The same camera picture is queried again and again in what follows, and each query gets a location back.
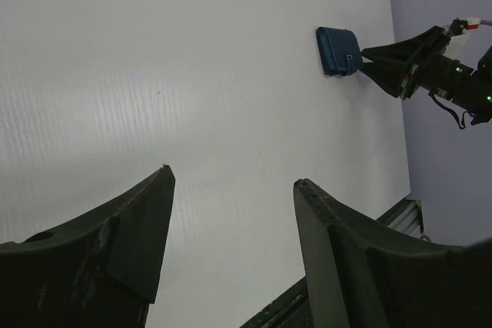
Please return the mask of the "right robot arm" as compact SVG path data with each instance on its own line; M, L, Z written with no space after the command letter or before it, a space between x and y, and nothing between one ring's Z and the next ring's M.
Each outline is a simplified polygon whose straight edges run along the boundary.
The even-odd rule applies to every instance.
M443 98L465 110L471 124L491 119L491 51L475 69L444 54L454 35L434 26L424 33L391 45L365 48L361 72L394 98L408 99L420 88L465 128L464 116L438 101Z

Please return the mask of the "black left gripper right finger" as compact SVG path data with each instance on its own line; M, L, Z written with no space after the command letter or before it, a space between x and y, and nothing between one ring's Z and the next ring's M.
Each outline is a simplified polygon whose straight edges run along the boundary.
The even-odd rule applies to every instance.
M489 327L491 243L408 236L308 179L294 208L316 327Z

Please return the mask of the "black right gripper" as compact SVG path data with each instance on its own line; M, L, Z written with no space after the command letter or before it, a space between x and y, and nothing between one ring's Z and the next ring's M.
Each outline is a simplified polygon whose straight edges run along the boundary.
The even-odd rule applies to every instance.
M474 69L443 55L449 42L447 31L433 26L413 38L365 48L361 54L372 62L365 62L361 72L393 98L410 98L418 88L423 88L451 101ZM405 78L411 62L419 63Z

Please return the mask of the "blue leather card holder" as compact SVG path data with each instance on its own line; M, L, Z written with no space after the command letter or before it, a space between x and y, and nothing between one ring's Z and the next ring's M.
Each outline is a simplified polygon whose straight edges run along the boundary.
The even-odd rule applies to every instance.
M350 76L363 68L361 50L352 31L319 27L315 34L325 75Z

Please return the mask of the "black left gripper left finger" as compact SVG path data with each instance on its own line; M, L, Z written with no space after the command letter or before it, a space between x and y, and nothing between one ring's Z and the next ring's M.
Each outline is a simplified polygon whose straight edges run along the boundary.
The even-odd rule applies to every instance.
M159 168L116 198L1 245L3 327L143 327L156 301L175 176Z

